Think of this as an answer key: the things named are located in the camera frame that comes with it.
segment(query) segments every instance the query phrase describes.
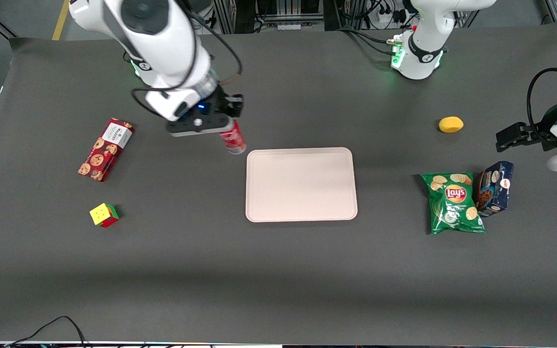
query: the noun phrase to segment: lays logo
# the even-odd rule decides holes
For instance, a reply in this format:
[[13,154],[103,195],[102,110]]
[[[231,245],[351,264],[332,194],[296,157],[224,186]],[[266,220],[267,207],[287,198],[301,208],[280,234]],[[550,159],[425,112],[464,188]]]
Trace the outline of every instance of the lays logo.
[[448,185],[446,187],[446,198],[451,202],[461,203],[466,200],[466,189],[459,185]]

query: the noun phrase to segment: floor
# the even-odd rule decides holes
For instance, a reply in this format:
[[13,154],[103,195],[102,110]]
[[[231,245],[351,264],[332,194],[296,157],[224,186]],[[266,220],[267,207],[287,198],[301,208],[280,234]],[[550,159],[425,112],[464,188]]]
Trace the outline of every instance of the floor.
[[[62,2],[57,0],[0,0],[0,22],[20,37],[51,40],[56,34]],[[542,0],[498,0],[491,8],[481,11],[474,27],[538,26],[546,9]],[[85,31],[70,18],[60,31],[60,40],[99,40],[106,35]],[[6,39],[0,36],[0,88],[4,84],[12,52]]]

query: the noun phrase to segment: rubik's cube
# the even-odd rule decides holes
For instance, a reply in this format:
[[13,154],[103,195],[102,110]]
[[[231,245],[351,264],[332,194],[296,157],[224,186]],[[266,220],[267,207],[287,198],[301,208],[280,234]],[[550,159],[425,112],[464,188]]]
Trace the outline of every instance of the rubik's cube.
[[94,209],[91,209],[89,214],[93,219],[93,223],[100,227],[109,227],[119,220],[115,208],[107,203],[102,203]]

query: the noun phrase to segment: white tray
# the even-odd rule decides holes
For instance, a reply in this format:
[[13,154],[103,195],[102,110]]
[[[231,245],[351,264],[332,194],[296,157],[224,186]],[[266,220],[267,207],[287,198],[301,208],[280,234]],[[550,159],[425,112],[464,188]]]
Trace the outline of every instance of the white tray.
[[252,222],[352,220],[358,214],[352,153],[344,147],[254,150],[246,161]]

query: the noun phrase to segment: yellow floor tape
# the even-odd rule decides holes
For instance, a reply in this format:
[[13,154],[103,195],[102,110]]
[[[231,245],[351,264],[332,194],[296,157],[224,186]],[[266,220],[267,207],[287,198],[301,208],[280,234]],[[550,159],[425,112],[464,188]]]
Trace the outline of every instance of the yellow floor tape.
[[64,0],[64,5],[61,7],[61,12],[59,13],[59,18],[57,19],[57,25],[55,26],[52,40],[58,41],[61,37],[61,31],[64,30],[66,17],[68,17],[68,0]]

